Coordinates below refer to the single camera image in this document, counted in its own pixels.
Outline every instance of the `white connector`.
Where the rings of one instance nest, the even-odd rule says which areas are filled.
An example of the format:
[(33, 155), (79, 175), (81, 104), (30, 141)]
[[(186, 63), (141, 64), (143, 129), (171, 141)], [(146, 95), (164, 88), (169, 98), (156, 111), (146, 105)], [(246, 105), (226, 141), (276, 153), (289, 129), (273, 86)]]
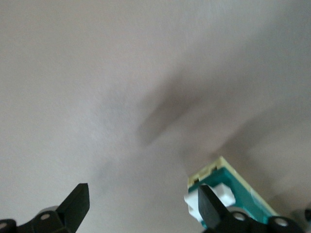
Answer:
[[(216, 187), (210, 189), (215, 193), (218, 199), (222, 202), (225, 207), (235, 204), (235, 198), (231, 189), (220, 183)], [(185, 202), (188, 204), (189, 214), (193, 216), (198, 222), (202, 222), (202, 216), (199, 212), (199, 198), (198, 198), (198, 189), (192, 191), (191, 193), (184, 196)]]

